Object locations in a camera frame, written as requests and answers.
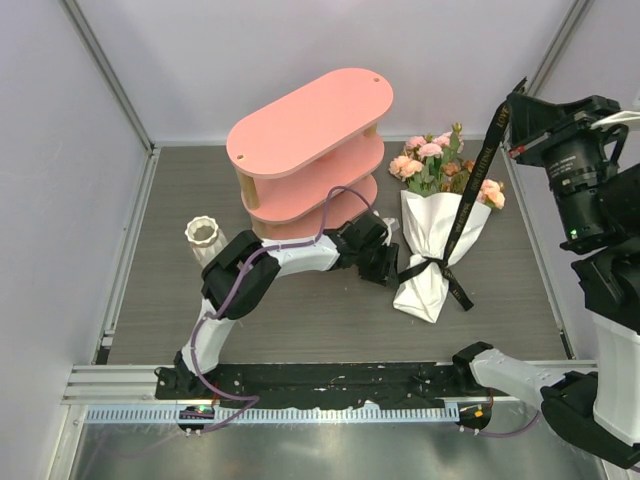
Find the black ribbon gold lettering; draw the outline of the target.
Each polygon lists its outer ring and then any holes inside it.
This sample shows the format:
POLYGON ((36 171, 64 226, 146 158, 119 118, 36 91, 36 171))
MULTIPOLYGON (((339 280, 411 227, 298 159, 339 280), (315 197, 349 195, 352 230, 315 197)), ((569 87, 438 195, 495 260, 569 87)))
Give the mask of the black ribbon gold lettering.
POLYGON ((444 279, 448 281, 448 291, 458 301, 461 307, 465 311, 468 311, 474 306, 474 303, 468 297, 452 273, 449 267, 449 260, 462 236, 464 227, 471 215, 473 205, 476 203, 477 194, 481 190, 482 182, 486 179, 489 167, 504 137, 509 122, 509 116, 509 108, 507 107, 506 102, 503 102, 494 113, 486 132, 482 148, 476 158, 475 165, 470 173, 465 189, 463 190, 452 227, 444 246, 442 258, 424 257, 417 265, 411 266, 398 274, 400 284, 404 284, 410 279, 417 277, 430 265, 436 265, 444 279))

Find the white wrapping paper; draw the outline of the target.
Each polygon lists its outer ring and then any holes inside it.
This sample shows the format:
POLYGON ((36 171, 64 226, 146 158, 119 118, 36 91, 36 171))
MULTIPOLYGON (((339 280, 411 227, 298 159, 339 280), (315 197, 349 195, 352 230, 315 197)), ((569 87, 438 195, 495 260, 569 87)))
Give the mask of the white wrapping paper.
POLYGON ((476 201, 453 252, 445 247, 454 226, 461 196, 437 193, 423 197, 409 190, 401 192, 402 232, 410 250, 409 267, 417 267, 428 259, 433 261, 411 278, 402 281, 396 291, 393 307, 426 322, 437 321, 449 292, 438 260, 456 264, 479 238, 491 209, 476 201))

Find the pink artificial flower bouquet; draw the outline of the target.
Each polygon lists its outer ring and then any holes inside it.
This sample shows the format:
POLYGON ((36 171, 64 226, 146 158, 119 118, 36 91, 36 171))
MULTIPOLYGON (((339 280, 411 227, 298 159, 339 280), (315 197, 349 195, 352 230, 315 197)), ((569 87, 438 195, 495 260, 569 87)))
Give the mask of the pink artificial flower bouquet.
POLYGON ((389 173, 422 197, 436 193, 462 195, 475 166, 474 161, 461 157, 462 129, 460 123, 454 123, 450 131, 440 135, 410 137, 401 154, 390 162, 389 173))

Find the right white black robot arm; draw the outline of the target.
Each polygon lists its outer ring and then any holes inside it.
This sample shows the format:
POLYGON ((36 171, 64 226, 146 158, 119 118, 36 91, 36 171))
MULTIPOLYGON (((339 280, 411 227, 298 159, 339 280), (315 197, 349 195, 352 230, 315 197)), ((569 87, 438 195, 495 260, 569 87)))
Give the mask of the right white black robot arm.
POLYGON ((545 369, 485 342, 453 358, 457 391, 509 394, 536 408, 564 441, 623 469, 639 466, 639 170, 619 158, 632 113, 590 96, 554 104, 516 86, 496 111, 468 189, 501 140, 518 164, 544 169, 564 229, 563 249, 594 314, 599 357, 589 373, 545 369))

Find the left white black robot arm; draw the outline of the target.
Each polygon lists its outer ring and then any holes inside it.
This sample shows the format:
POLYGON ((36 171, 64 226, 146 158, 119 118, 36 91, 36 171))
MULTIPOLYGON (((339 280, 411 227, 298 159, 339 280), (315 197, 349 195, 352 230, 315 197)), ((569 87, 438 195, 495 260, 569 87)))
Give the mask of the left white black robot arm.
POLYGON ((234 324, 281 277, 355 267, 361 279, 396 288, 399 245, 392 234, 397 228, 396 219, 367 211, 307 238, 266 240, 250 230, 238 234, 203 269, 199 318, 176 354, 166 385, 193 399, 205 397, 234 324))

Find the white ribbed ceramic vase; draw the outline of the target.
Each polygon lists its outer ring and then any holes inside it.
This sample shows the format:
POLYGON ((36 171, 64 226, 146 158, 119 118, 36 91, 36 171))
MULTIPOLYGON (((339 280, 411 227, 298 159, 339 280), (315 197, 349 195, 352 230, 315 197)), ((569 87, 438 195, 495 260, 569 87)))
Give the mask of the white ribbed ceramic vase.
POLYGON ((228 240, 214 218, 197 216, 186 225, 184 234, 197 264, 204 269, 224 248, 228 240))

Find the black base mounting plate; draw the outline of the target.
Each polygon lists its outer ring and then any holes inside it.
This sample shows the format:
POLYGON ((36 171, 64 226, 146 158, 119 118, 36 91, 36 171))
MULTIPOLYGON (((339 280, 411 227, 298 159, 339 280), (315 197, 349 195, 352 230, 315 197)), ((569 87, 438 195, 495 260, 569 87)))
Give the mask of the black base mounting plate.
POLYGON ((371 401, 383 410, 440 407, 449 397, 485 397, 489 391, 452 364, 435 362, 333 364, 220 364, 204 375, 229 394, 257 396, 258 409, 344 410, 371 401))

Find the pink three-tier wooden shelf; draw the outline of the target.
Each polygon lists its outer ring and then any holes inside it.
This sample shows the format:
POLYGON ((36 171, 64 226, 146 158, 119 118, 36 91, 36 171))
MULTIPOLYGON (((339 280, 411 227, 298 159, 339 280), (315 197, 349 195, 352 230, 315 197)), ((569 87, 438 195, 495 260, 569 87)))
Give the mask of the pink three-tier wooden shelf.
POLYGON ((393 99, 381 74, 342 68, 239 120, 226 151, 254 232, 309 237, 372 205, 385 153, 377 124, 393 99))

